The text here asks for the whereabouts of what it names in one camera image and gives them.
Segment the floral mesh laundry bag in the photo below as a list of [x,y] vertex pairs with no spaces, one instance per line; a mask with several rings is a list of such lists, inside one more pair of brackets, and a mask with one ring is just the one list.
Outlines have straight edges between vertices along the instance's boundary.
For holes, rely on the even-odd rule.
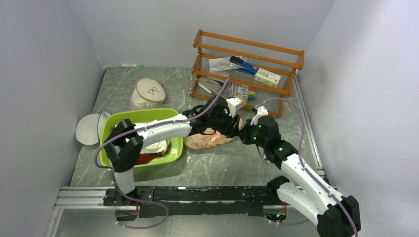
[[234,140],[244,127],[239,115],[224,118],[197,118],[190,121],[192,127],[184,144],[193,150],[206,149],[223,145]]

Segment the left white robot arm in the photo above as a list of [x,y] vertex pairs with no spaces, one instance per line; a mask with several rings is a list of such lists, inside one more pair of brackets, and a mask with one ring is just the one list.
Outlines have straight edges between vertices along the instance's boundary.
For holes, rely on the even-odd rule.
[[171,138],[204,134],[208,128],[233,137],[239,131],[240,117],[236,112],[242,106],[243,101],[237,97],[215,96],[205,105],[164,120],[138,125],[122,120],[101,146],[111,162],[113,180],[119,189],[117,199],[124,205],[136,201],[133,168],[143,148]]

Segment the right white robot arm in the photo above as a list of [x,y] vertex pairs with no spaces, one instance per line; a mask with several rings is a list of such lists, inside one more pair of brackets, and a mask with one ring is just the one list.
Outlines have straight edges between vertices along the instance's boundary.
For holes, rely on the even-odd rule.
[[273,179],[273,187],[266,192],[271,204],[285,202],[293,206],[316,226],[321,237],[357,236],[361,230],[357,199],[345,197],[318,176],[297,149],[281,138],[272,116],[248,119],[239,137],[246,145],[261,147],[265,158],[301,187],[298,189],[284,176]]

